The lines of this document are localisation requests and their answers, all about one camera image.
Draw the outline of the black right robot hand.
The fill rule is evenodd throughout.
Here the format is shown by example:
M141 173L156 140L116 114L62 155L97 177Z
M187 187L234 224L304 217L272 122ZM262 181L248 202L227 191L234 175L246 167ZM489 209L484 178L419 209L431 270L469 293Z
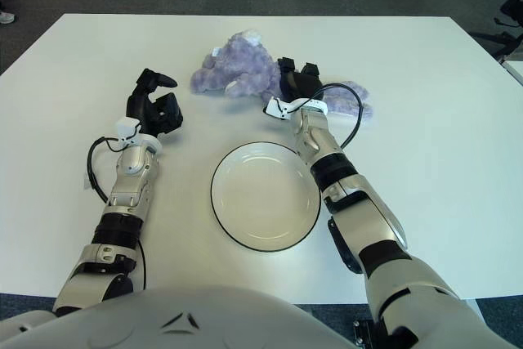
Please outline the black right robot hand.
M293 59L282 57L278 59L278 66L281 74L279 88L285 102L292 102L300 98L312 98L323 88L316 64L305 63L302 70L298 72L295 69ZM318 93L317 97L321 100L323 94Z

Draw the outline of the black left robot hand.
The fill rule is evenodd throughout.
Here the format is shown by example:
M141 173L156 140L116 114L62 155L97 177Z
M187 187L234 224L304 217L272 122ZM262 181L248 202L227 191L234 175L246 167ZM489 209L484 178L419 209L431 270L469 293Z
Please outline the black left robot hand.
M127 99L126 116L139 121L139 133L156 137L178 129L183 115L174 93L169 92L155 101L150 94L158 87L174 88L177 82L167 75L144 69L136 87Z

